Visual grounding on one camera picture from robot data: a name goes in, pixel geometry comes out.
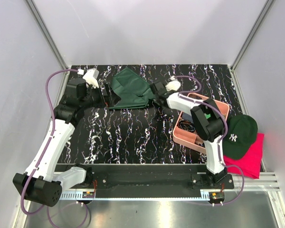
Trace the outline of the dark green cloth napkin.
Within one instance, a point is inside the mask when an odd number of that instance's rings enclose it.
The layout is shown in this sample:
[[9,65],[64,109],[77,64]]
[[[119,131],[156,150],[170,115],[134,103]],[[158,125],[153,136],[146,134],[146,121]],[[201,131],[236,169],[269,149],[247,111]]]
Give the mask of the dark green cloth napkin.
[[150,85],[129,68],[113,76],[111,88],[121,98],[111,107],[113,110],[145,108],[150,101],[155,99]]

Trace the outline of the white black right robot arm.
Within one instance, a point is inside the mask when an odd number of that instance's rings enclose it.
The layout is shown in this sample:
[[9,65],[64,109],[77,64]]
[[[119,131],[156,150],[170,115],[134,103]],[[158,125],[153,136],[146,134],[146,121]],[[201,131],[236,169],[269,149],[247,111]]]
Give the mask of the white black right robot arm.
[[185,96],[177,91],[180,85],[174,80],[166,85],[155,82],[150,88],[158,104],[192,117],[196,133],[204,141],[207,153],[207,170],[201,177],[201,184],[217,188],[227,175],[222,147],[222,140],[228,131],[227,122],[213,99],[198,100]]

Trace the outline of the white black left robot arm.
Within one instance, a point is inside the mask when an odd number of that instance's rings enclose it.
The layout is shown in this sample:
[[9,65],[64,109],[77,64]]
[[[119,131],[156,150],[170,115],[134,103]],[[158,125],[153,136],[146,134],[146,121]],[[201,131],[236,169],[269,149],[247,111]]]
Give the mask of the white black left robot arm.
[[85,110],[113,107],[119,101],[120,97],[108,82],[104,83],[104,89],[83,78],[67,83],[59,104],[54,108],[54,120],[37,155],[24,173],[16,173],[12,180],[23,200],[52,207],[64,191],[75,185],[82,188],[92,185],[92,169],[85,165],[76,164],[61,174],[55,174],[55,168]]

